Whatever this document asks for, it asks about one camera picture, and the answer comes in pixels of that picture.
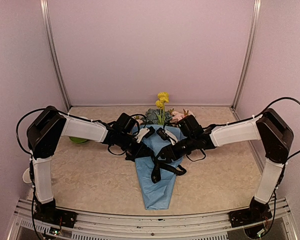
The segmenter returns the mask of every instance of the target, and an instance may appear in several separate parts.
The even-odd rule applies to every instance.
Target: green plate
[[[74,137],[74,136],[70,136],[69,139],[76,144],[83,144],[89,141],[88,139]]]

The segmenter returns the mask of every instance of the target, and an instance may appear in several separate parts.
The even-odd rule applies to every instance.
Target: yellow flower
[[[160,100],[156,101],[156,102],[155,102],[155,105],[156,105],[158,108],[160,108],[160,109],[162,109],[162,108],[164,107],[164,103],[163,103],[162,101],[160,101]]]
[[[169,98],[169,93],[167,93],[167,92],[159,92],[158,93],[158,99],[160,99],[161,97],[167,97],[167,98]]]
[[[166,97],[166,96],[162,96],[160,97],[160,101],[163,102],[163,103],[169,103],[169,97]]]

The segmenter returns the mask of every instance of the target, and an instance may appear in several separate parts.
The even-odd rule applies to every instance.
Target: blue fabric
[[[162,128],[162,125],[151,126],[155,130]],[[178,140],[185,138],[179,128],[166,126],[165,129],[174,134]],[[155,155],[157,155],[163,147],[171,144],[170,141],[162,140],[156,132],[149,138],[144,138],[142,141],[154,151]],[[170,165],[176,168],[182,162],[182,159],[183,157]],[[154,166],[151,157],[139,157],[135,159],[136,173],[142,191],[144,206],[147,210],[168,209],[174,190],[176,175],[170,171],[160,169],[161,180],[154,184],[151,180],[151,173]]]

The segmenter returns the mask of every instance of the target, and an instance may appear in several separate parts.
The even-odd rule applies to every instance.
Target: beige tabletop
[[[235,120],[228,107],[174,107],[179,112],[183,108],[191,110],[203,127]],[[73,107],[70,113],[110,122],[122,112],[144,114],[148,109]],[[146,210],[134,162],[111,155],[104,144],[76,144],[62,137],[52,158],[52,190],[59,207],[119,215],[184,215],[248,206],[261,177],[248,143],[225,145],[206,154],[206,159],[198,162],[184,158],[182,166],[187,173],[176,177],[169,209]],[[191,158],[200,156],[193,153]]]

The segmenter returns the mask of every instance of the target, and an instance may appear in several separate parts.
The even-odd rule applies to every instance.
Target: white wall
[[[231,105],[253,0],[49,1],[72,105]]]
[[[256,114],[282,96],[300,100],[300,0],[263,0],[238,114]],[[295,152],[300,149],[300,107],[285,100],[273,108],[294,131]],[[262,145],[256,147],[264,156]],[[289,161],[279,195],[286,196],[300,233],[300,154]]]
[[[17,144],[15,128],[30,110],[54,105],[63,109],[39,0],[0,0],[0,240],[20,197],[28,188],[22,173],[29,156]],[[26,144],[26,128],[20,137]]]

